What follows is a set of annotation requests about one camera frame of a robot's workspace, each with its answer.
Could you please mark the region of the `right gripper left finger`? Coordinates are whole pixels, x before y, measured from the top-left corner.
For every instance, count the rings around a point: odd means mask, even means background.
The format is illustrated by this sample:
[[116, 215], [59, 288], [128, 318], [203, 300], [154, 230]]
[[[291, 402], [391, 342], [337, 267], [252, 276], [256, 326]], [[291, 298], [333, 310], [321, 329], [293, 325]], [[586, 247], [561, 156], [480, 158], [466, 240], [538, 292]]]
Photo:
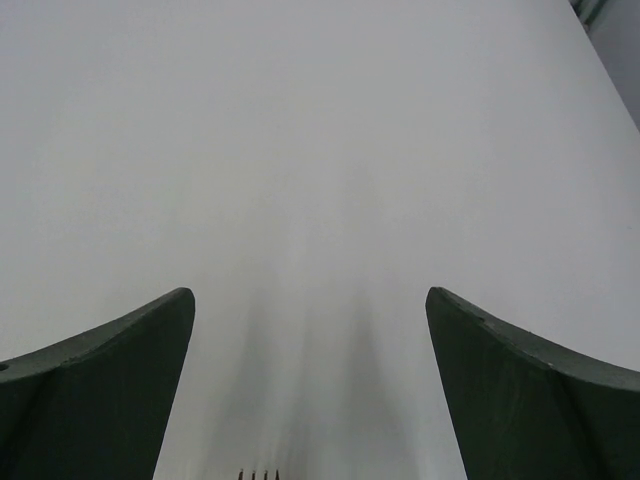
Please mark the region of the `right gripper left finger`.
[[181, 287], [2, 361], [2, 478], [153, 478], [194, 319]]

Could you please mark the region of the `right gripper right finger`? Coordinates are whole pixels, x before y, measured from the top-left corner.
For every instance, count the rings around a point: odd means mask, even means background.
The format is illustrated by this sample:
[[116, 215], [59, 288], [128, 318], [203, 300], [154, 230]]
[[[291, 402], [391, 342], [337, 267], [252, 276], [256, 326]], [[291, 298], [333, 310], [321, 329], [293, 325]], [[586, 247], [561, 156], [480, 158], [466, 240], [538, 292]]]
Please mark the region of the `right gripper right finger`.
[[639, 374], [433, 287], [429, 333], [470, 479], [636, 479]]

